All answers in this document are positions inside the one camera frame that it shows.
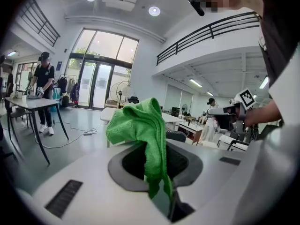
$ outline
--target microfiber cloth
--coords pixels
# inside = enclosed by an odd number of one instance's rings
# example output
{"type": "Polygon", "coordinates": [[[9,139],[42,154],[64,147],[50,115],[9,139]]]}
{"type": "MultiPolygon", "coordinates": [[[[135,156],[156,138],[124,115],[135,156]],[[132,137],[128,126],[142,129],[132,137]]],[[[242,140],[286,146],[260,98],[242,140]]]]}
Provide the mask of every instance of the microfiber cloth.
{"type": "Polygon", "coordinates": [[[125,140],[146,142],[145,176],[149,197],[152,199],[157,194],[159,182],[163,180],[164,191],[172,198],[172,182],[167,175],[165,121],[155,98],[116,110],[107,126],[106,136],[112,144],[125,140]]]}

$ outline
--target black t-shirt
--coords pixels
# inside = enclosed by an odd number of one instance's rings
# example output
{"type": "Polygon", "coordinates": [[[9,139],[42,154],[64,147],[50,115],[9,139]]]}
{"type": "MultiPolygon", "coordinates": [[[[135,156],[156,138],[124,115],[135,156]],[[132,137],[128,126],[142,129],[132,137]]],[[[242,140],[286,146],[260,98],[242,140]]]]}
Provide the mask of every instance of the black t-shirt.
{"type": "Polygon", "coordinates": [[[49,78],[54,78],[54,66],[52,64],[49,64],[47,67],[38,65],[36,71],[34,72],[34,76],[37,77],[37,88],[44,87],[49,78]]]}
{"type": "Polygon", "coordinates": [[[269,77],[269,88],[280,76],[300,41],[298,0],[263,0],[260,47],[269,77]]]}
{"type": "Polygon", "coordinates": [[[7,78],[7,86],[10,84],[9,89],[8,89],[8,94],[7,96],[10,96],[10,94],[13,92],[13,88],[14,88],[14,76],[12,74],[8,75],[7,78]]]}

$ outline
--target white shoe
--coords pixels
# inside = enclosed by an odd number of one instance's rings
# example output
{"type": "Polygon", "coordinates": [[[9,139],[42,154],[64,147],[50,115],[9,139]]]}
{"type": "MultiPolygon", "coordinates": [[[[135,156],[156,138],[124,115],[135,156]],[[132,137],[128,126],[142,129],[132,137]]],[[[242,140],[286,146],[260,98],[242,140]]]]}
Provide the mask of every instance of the white shoe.
{"type": "Polygon", "coordinates": [[[48,132],[50,136],[54,135],[54,131],[52,127],[48,127],[48,132]]]}
{"type": "Polygon", "coordinates": [[[46,128],[47,128],[47,126],[46,125],[44,125],[44,124],[41,124],[41,127],[39,128],[39,132],[40,133],[42,133],[42,132],[44,132],[45,130],[46,130],[46,128]]]}

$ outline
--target black metal railing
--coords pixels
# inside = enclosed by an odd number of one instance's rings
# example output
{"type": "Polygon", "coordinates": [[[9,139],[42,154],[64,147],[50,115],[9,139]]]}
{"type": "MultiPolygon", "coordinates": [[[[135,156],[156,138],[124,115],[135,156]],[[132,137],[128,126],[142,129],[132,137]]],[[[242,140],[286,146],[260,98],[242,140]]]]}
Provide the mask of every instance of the black metal railing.
{"type": "Polygon", "coordinates": [[[60,37],[46,18],[36,0],[28,0],[20,10],[20,17],[52,47],[60,37]]]}
{"type": "Polygon", "coordinates": [[[259,27],[259,15],[255,12],[242,13],[212,22],[180,39],[157,56],[157,65],[180,51],[206,39],[246,28],[259,27]]]}

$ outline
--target floor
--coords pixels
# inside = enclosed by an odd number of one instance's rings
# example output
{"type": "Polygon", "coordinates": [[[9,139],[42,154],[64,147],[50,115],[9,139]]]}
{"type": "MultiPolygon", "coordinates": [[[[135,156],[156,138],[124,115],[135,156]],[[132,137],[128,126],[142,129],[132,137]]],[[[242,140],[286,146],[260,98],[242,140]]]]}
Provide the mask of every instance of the floor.
{"type": "MultiPolygon", "coordinates": [[[[39,145],[35,141],[32,129],[27,129],[26,119],[24,121],[21,118],[18,118],[17,121],[14,120],[16,134],[20,142],[20,145],[18,145],[14,136],[12,136],[15,148],[9,140],[8,131],[4,130],[7,142],[1,142],[1,144],[4,144],[3,150],[4,152],[14,152],[18,158],[17,162],[12,157],[7,158],[8,170],[14,179],[15,186],[27,191],[29,194],[32,194],[46,179],[68,164],[86,154],[95,152],[101,147],[106,147],[105,125],[100,120],[100,111],[85,109],[71,110],[71,108],[65,108],[61,109],[60,113],[62,120],[65,122],[64,125],[69,136],[69,141],[61,129],[57,113],[53,112],[52,115],[55,119],[53,129],[55,134],[50,137],[46,132],[42,133],[40,137],[43,145],[56,147],[72,142],[73,140],[75,141],[62,148],[45,149],[51,163],[50,166],[48,166],[39,145]],[[97,128],[98,133],[92,136],[82,135],[84,130],[92,128],[97,128]]],[[[2,115],[0,120],[3,128],[7,129],[6,114],[2,115]]]]}

